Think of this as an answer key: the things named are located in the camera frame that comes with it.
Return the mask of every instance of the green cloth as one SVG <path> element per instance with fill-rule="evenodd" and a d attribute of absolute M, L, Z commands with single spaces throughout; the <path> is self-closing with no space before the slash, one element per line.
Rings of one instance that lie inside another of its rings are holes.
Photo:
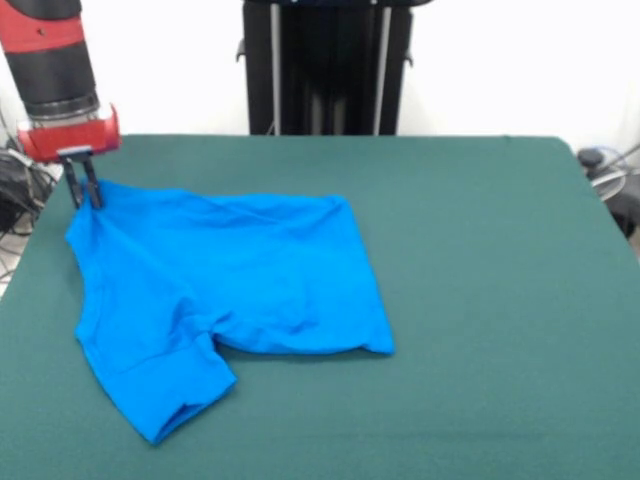
<path fill-rule="evenodd" d="M 640 269 L 562 142 L 131 136 L 95 163 L 140 187 L 346 196 L 397 354 L 221 349 L 235 389 L 149 446 L 74 339 L 61 185 L 0 303 L 0 479 L 640 478 Z"/>

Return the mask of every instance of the t-shirt sleeve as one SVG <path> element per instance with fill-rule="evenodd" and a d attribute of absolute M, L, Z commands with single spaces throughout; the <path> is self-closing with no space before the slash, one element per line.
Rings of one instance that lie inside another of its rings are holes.
<path fill-rule="evenodd" d="M 113 403 L 156 444 L 235 383 L 211 340 L 225 312 L 203 310 L 126 232 L 83 208 L 67 234 L 85 280 L 76 337 Z"/>

